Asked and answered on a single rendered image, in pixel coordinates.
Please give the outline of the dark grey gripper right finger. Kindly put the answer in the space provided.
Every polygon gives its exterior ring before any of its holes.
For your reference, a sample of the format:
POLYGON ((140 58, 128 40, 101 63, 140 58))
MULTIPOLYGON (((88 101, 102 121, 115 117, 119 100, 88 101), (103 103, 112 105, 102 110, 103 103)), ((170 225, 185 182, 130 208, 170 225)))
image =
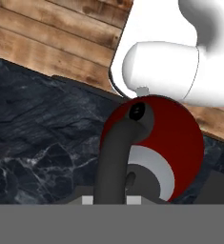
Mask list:
POLYGON ((132 192, 126 191, 126 204, 127 205, 166 205, 168 201, 161 199, 159 196, 156 196, 153 193, 140 193, 140 192, 132 192))

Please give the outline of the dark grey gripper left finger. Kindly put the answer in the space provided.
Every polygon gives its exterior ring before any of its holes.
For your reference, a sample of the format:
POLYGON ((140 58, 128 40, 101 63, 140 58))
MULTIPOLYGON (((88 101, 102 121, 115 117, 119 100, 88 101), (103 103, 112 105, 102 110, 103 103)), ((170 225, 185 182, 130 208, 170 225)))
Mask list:
POLYGON ((77 186, 73 193, 57 204, 91 205, 93 202, 93 186, 77 186))

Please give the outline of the red kettle with grey handle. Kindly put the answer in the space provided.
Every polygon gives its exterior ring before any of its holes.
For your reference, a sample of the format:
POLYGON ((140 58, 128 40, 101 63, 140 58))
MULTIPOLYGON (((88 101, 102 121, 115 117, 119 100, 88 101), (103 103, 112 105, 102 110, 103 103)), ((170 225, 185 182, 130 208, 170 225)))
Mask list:
POLYGON ((198 174, 204 140, 192 114, 171 98, 148 95, 121 104, 104 124, 95 176, 95 204, 124 204, 136 166, 150 174, 139 195, 170 203, 198 174))

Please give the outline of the white rounded object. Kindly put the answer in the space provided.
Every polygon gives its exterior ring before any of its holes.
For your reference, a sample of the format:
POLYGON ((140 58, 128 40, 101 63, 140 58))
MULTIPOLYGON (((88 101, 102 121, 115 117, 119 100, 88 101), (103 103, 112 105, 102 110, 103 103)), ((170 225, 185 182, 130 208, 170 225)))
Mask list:
POLYGON ((224 107, 224 0, 132 0, 109 78, 123 97, 224 107))

